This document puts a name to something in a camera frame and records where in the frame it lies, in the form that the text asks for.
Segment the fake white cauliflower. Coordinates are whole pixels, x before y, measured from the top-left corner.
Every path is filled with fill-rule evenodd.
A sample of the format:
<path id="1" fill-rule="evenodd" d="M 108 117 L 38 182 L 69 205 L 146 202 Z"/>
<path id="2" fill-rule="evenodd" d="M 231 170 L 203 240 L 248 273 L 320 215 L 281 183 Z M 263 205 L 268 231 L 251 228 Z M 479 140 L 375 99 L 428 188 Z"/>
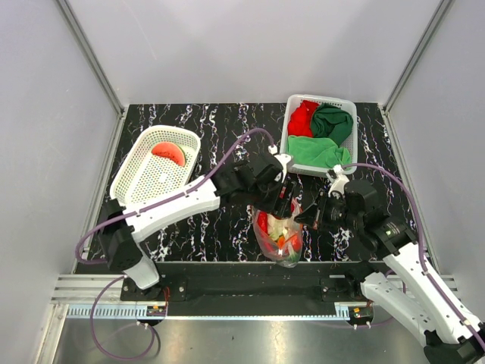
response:
<path id="1" fill-rule="evenodd" d="M 279 249 L 282 249 L 286 241 L 295 234 L 296 229 L 292 226 L 290 220 L 268 220 L 268 235 Z"/>

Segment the clear zip top bag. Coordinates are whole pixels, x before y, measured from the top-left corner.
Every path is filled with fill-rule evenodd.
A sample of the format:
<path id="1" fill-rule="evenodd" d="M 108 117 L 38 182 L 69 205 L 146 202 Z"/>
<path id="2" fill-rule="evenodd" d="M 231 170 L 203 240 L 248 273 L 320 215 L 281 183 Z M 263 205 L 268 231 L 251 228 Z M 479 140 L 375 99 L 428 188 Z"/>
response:
<path id="1" fill-rule="evenodd" d="M 284 268 L 295 267 L 302 255 L 302 225 L 294 221 L 301 212 L 292 199 L 291 217 L 278 219 L 252 207 L 252 227 L 262 254 Z"/>

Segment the fake watermelon slice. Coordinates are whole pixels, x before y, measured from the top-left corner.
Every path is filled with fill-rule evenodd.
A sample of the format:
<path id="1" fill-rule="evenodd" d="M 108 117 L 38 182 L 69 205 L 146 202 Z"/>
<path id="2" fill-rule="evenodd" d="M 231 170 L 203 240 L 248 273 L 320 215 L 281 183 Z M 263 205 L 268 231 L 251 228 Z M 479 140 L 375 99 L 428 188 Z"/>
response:
<path id="1" fill-rule="evenodd" d="M 184 151 L 175 143 L 160 142 L 152 148 L 152 154 L 161 158 L 170 159 L 176 165 L 184 167 L 186 165 L 186 156 Z"/>

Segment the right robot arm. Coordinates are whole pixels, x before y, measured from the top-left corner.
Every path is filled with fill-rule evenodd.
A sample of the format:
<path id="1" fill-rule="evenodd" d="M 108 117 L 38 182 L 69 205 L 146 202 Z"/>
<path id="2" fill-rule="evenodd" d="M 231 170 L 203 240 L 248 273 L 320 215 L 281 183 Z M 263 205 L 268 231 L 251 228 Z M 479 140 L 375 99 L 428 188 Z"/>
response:
<path id="1" fill-rule="evenodd" d="M 344 291 L 387 311 L 423 347 L 430 363 L 476 363 L 484 358 L 484 323 L 472 314 L 423 261 L 408 225 L 385 213 L 377 191 L 366 180 L 351 180 L 322 192 L 296 221 L 316 231 L 337 226 L 351 230 L 375 253 L 410 295 L 394 287 L 369 262 L 346 272 Z"/>

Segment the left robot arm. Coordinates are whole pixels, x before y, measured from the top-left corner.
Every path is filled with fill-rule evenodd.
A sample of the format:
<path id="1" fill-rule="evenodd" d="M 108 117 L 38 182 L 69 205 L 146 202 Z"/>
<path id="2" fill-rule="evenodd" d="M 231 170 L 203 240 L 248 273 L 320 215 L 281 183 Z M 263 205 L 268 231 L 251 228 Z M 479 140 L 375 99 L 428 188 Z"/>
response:
<path id="1" fill-rule="evenodd" d="M 171 224 L 221 206 L 252 206 L 277 218 L 289 218 L 295 189 L 287 176 L 292 163 L 290 155 L 269 152 L 225 163 L 153 203 L 141 202 L 133 212 L 113 199 L 96 235 L 108 268 L 131 279 L 144 298 L 156 300 L 164 282 L 141 242 Z"/>

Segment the light green cloth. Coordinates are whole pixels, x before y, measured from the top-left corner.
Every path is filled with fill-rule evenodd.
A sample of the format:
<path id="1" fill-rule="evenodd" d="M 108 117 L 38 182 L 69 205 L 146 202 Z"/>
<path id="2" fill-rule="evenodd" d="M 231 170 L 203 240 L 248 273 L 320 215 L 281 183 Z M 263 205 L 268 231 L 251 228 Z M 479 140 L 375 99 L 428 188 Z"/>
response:
<path id="1" fill-rule="evenodd" d="M 350 151 L 330 138 L 290 135 L 287 138 L 287 154 L 293 157 L 295 164 L 316 168 L 333 168 L 352 162 Z"/>

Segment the red cloth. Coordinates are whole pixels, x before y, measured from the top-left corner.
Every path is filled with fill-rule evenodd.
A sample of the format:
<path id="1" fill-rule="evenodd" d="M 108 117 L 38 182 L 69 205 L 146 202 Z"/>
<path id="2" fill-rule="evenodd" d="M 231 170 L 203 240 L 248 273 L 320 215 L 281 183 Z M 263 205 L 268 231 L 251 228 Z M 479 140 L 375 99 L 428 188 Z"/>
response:
<path id="1" fill-rule="evenodd" d="M 303 100 L 290 116 L 287 126 L 288 134 L 290 136 L 312 138 L 311 118 L 318 106 L 319 104 L 316 102 Z"/>

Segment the dark green cloth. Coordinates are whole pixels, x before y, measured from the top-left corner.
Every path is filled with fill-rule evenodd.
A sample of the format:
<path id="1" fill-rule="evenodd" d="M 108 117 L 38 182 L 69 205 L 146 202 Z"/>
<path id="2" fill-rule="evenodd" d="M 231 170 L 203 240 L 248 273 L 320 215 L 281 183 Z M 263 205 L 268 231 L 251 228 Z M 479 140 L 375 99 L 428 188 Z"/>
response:
<path id="1" fill-rule="evenodd" d="M 324 103 L 311 116 L 310 129 L 314 138 L 328 138 L 341 146 L 352 133 L 353 124 L 350 113 Z"/>

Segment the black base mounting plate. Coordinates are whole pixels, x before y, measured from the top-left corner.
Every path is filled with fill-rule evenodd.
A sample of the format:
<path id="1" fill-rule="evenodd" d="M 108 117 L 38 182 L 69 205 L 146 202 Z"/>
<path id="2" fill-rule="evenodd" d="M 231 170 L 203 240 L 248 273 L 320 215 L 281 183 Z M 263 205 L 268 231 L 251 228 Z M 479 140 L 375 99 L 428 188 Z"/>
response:
<path id="1" fill-rule="evenodd" d="M 358 262 L 300 262 L 284 268 L 271 262 L 164 262 L 160 281 L 141 290 L 122 283 L 123 301 L 168 300 L 171 318 L 326 319 L 338 317 L 335 305 L 366 306 L 346 276 Z"/>

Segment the white oval perforated basket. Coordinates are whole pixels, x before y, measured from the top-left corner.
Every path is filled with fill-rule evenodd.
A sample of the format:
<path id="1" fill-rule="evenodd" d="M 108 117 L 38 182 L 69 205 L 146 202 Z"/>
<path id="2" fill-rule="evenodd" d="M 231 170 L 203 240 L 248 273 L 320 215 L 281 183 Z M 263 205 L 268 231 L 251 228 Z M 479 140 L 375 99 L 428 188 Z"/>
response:
<path id="1" fill-rule="evenodd" d="M 174 143 L 185 157 L 181 166 L 152 153 L 162 142 Z M 109 189 L 111 199 L 128 206 L 148 202 L 184 186 L 199 157 L 200 137 L 190 130 L 155 125 L 144 130 L 118 169 Z"/>

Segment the right aluminium frame post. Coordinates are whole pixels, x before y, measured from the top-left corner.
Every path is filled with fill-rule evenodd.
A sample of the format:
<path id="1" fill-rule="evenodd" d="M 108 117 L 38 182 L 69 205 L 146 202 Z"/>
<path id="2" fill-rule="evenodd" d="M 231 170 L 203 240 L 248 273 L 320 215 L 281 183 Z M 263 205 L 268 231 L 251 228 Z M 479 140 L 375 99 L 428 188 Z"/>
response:
<path id="1" fill-rule="evenodd" d="M 408 59 L 396 85 L 393 87 L 389 97 L 383 104 L 383 111 L 390 113 L 393 106 L 396 104 L 406 84 L 410 80 L 420 60 L 423 58 L 425 52 L 429 48 L 433 38 L 437 34 L 441 24 L 446 19 L 452 6 L 455 4 L 454 0 L 440 0 L 435 11 L 433 12 L 424 32 L 421 34 L 417 45 L 415 46 L 410 58 Z"/>

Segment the aluminium frame post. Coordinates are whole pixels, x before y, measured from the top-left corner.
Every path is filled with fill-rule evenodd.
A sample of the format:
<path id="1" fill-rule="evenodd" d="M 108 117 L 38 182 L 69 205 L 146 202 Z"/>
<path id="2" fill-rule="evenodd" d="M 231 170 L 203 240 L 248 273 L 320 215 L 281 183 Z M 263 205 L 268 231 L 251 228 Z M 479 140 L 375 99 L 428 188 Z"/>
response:
<path id="1" fill-rule="evenodd" d="M 91 71 L 93 72 L 95 78 L 97 79 L 99 86 L 102 88 L 105 96 L 107 97 L 111 107 L 118 117 L 120 117 L 124 112 L 124 106 L 119 100 L 113 86 L 109 82 L 89 40 L 85 34 L 80 21 L 72 9 L 70 2 L 67 0 L 55 0 L 55 4 L 58 10 L 61 12 L 67 27 L 71 31 L 80 51 L 83 53 Z"/>
<path id="2" fill-rule="evenodd" d="M 425 52 L 429 48 L 433 38 L 437 34 L 441 24 L 446 19 L 452 6 L 455 4 L 454 0 L 440 0 L 435 11 L 433 12 L 424 32 L 421 34 L 417 45 L 415 46 L 410 58 L 408 59 L 396 85 L 393 87 L 389 97 L 383 104 L 383 111 L 390 113 L 393 106 L 396 104 L 406 84 L 410 80 L 420 60 L 423 58 Z"/>

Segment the left aluminium frame post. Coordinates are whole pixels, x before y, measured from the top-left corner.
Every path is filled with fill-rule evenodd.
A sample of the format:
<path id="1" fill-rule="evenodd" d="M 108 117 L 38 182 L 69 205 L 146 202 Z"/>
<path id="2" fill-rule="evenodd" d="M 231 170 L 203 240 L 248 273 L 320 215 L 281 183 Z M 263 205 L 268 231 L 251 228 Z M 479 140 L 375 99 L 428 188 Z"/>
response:
<path id="1" fill-rule="evenodd" d="M 111 107 L 118 117 L 120 117 L 124 112 L 124 106 L 119 100 L 113 86 L 109 82 L 89 40 L 85 34 L 80 21 L 72 9 L 70 2 L 67 0 L 55 0 L 55 4 L 58 10 L 61 12 L 67 27 L 71 31 L 80 51 L 83 53 L 91 71 L 93 72 L 95 78 L 97 79 L 99 86 L 102 88 L 105 96 L 107 97 Z"/>

